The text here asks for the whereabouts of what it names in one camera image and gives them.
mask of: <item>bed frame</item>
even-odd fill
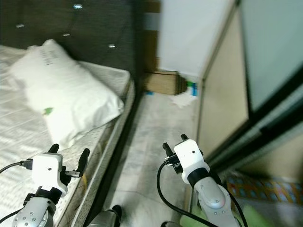
[[[1,45],[26,49],[54,39],[73,59],[127,70],[134,80],[134,105],[84,226],[102,209],[142,96],[143,4],[142,0],[1,1]]]

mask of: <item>pillow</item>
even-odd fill
[[[10,72],[24,88],[28,106],[44,116],[60,148],[69,148],[123,111],[120,98],[54,40],[30,47]]]

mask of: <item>upholstered headboard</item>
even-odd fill
[[[141,0],[2,0],[0,44],[26,49],[54,39],[76,60],[129,71],[138,89],[142,11]]]

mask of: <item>white mattress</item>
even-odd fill
[[[23,91],[17,89],[18,86],[8,73],[9,66],[23,54],[22,50],[0,46],[0,168],[46,152],[52,145],[43,118],[27,108]],[[57,205],[55,226],[71,226],[72,223],[80,226],[84,222],[87,207],[91,206],[134,96],[133,83],[127,71],[81,63],[127,102],[126,113],[119,119],[90,131],[71,148],[60,151],[63,165],[72,170],[77,167],[84,148],[91,150],[86,171],[89,187],[86,190],[83,181],[72,178],[67,195]],[[15,166],[0,174],[0,218],[20,209],[26,195],[35,193],[36,190],[30,170]],[[1,226],[11,226],[11,222],[12,218]]]

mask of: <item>gray robot arm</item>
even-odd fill
[[[167,143],[163,144],[167,157],[165,163],[182,173],[184,183],[190,184],[198,193],[199,204],[207,219],[218,227],[240,227],[231,210],[231,197],[210,175],[210,167],[204,161],[197,143],[186,135],[174,147],[175,154]]]
[[[47,153],[25,161],[24,167],[32,170],[32,178],[38,190],[28,195],[30,199],[15,216],[12,227],[53,227],[56,204],[66,195],[71,178],[82,177],[89,156],[89,149],[84,149],[78,169],[66,171],[62,165],[62,155],[57,154],[58,149],[59,145],[54,144]]]

